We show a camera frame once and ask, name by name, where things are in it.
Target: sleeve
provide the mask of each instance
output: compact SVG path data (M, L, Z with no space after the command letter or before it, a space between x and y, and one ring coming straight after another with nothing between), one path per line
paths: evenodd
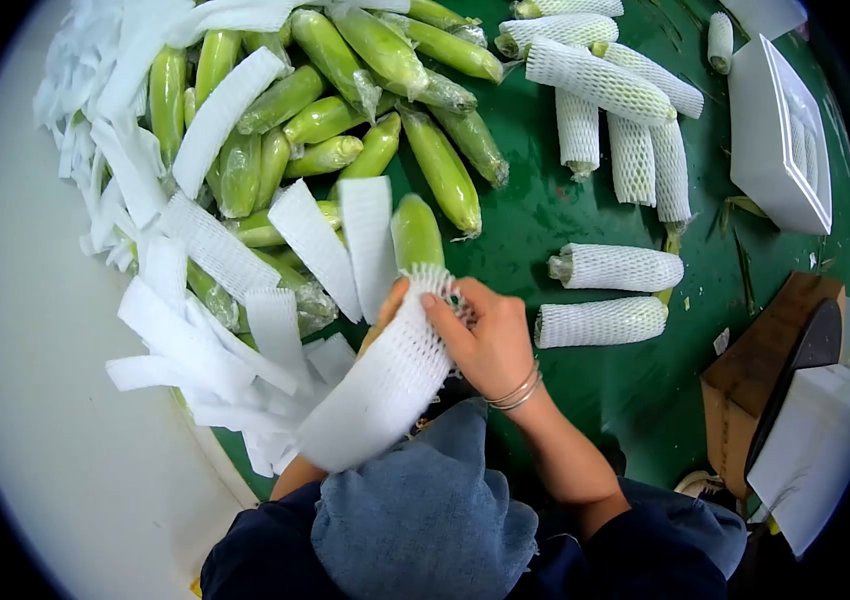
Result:
M340 598L311 548L318 482L307 484L277 502L244 510L212 548L201 569L206 600L261 597Z
M584 550L601 597L726 596L718 567L654 506L634 507L611 519Z

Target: plastic wrap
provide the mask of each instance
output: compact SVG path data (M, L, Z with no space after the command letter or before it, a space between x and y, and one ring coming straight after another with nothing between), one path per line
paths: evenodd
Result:
M508 161L502 156L478 111L458 114L438 106L430 106L430 110L455 141L458 150L492 187L498 189L508 185Z
M252 102L241 115L238 130L246 135L255 131L264 134L320 98L327 84L324 76L312 65L298 67Z

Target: foam net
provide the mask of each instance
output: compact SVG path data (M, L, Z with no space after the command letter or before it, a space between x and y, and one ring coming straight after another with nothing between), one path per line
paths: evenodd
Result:
M620 297L585 304L543 304L535 320L535 345L611 346L661 335L667 311L658 298Z

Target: white styrofoam box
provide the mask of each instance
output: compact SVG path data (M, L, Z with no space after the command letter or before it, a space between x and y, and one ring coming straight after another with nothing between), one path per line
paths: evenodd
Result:
M720 0L752 39L784 35L808 20L797 0Z
M817 193L791 158L787 94L805 104L815 125ZM762 35L732 56L728 99L732 183L781 231L831 233L832 186L818 104L785 57Z

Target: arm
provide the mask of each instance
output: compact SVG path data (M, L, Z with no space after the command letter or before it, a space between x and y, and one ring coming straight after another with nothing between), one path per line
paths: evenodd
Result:
M457 283L479 318L472 330L433 295L424 295L422 306L468 381L487 399L504 398L525 382L534 366L525 303L495 294L470 277ZM611 466L561 414L544 384L504 414L525 435L552 497L576 507L586 539L630 508Z

